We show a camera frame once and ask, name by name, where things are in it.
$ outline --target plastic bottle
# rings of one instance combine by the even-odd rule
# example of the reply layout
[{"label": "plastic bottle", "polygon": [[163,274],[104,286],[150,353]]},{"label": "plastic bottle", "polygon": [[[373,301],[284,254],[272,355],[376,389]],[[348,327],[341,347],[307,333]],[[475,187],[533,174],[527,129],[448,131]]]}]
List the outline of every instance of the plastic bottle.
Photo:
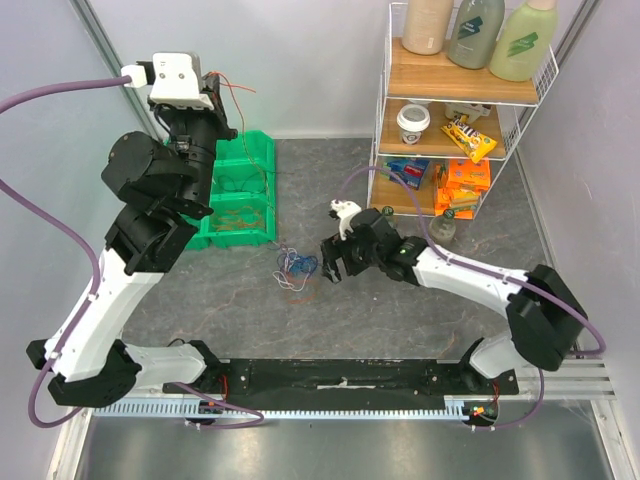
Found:
[{"label": "plastic bottle", "polygon": [[504,21],[504,0],[464,0],[449,44],[449,60],[477,70],[489,63]]},{"label": "plastic bottle", "polygon": [[558,25],[556,0],[527,0],[507,20],[489,70],[511,82],[529,80],[549,50]]},{"label": "plastic bottle", "polygon": [[453,11],[453,0],[409,0],[402,46],[420,55],[435,55],[444,38]]},{"label": "plastic bottle", "polygon": [[429,236],[438,245],[446,247],[453,241],[456,234],[456,212],[447,208],[442,215],[435,217],[429,222]]}]

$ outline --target white bottle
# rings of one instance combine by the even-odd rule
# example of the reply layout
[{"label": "white bottle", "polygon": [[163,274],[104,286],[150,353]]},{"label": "white bottle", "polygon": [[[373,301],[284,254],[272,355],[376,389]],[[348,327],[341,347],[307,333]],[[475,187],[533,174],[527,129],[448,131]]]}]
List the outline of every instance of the white bottle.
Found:
[{"label": "white bottle", "polygon": [[402,46],[420,55],[440,52],[452,11],[453,0],[409,0]]}]

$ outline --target bottle cap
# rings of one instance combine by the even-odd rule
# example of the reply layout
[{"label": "bottle cap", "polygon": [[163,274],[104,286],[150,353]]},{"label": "bottle cap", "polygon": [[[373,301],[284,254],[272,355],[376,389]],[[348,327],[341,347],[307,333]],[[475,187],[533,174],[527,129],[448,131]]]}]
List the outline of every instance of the bottle cap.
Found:
[{"label": "bottle cap", "polygon": [[527,5],[536,10],[553,10],[557,0],[527,0]]}]

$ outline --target green plastic bin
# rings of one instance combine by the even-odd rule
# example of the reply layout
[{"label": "green plastic bin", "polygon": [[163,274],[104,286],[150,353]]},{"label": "green plastic bin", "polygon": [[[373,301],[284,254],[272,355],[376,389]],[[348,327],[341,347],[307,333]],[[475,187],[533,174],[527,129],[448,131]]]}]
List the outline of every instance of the green plastic bin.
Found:
[{"label": "green plastic bin", "polygon": [[275,144],[257,130],[246,132],[246,142],[253,163],[241,135],[230,142],[218,142],[209,202],[214,213],[200,221],[189,220],[199,231],[187,249],[260,245],[276,240]]}]

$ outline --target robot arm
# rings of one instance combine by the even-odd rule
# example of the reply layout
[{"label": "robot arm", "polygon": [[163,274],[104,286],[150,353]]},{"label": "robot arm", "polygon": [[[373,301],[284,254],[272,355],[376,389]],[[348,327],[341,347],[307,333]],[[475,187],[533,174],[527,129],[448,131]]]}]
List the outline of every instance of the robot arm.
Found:
[{"label": "robot arm", "polygon": [[[118,338],[138,303],[198,231],[184,217],[199,220],[213,213],[209,197],[216,142],[235,138],[237,130],[227,125],[219,78],[202,80],[195,55],[157,53],[153,63],[124,67],[123,74],[132,78],[128,86],[153,85],[149,105],[169,126],[170,139],[164,146],[131,132],[109,153],[102,179],[125,207],[105,237],[97,295],[52,367],[49,391],[59,405],[110,405],[134,387],[193,383],[220,363],[199,341],[142,348]],[[52,338],[29,345],[37,368],[55,355],[54,346],[88,291]]]},{"label": "robot arm", "polygon": [[340,220],[339,233],[322,243],[323,275],[341,281],[337,260],[347,275],[380,268],[389,278],[416,286],[439,288],[485,305],[508,320],[509,330],[480,339],[463,357],[467,380],[492,379],[512,368],[531,363],[543,370],[557,370],[574,345],[582,326],[563,310],[537,298],[528,290],[494,279],[450,260],[482,266],[501,278],[532,283],[584,311],[552,268],[538,265],[533,271],[509,270],[462,258],[440,248],[444,260],[420,237],[400,237],[376,209],[361,210],[353,202],[334,201],[331,215]]}]

